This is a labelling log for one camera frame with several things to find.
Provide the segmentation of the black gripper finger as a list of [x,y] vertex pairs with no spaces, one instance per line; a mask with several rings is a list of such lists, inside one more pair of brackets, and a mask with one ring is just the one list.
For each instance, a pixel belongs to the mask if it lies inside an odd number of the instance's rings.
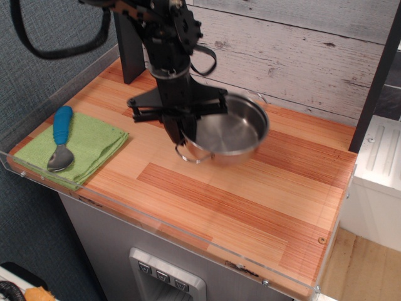
[[168,133],[173,143],[182,145],[184,143],[184,136],[182,135],[182,122],[181,117],[173,115],[163,115],[162,123],[165,131]]
[[195,140],[197,134],[197,118],[194,114],[185,114],[180,117],[181,139]]

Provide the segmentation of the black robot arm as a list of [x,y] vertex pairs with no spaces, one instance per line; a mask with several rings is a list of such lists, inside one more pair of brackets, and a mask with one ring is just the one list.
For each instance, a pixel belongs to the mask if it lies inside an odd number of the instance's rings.
[[198,44],[203,37],[201,22],[195,20],[185,1],[88,1],[126,17],[144,45],[150,74],[156,88],[131,98],[135,122],[158,120],[172,142],[181,144],[194,135],[203,115],[227,112],[227,90],[196,82],[190,57],[195,51],[211,57],[215,53]]

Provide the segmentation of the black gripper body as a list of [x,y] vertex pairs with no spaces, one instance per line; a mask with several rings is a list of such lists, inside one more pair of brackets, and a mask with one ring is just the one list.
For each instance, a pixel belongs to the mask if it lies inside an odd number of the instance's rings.
[[151,70],[150,74],[157,87],[127,101],[136,122],[161,120],[168,115],[200,117],[227,112],[225,89],[203,85],[188,71],[169,74]]

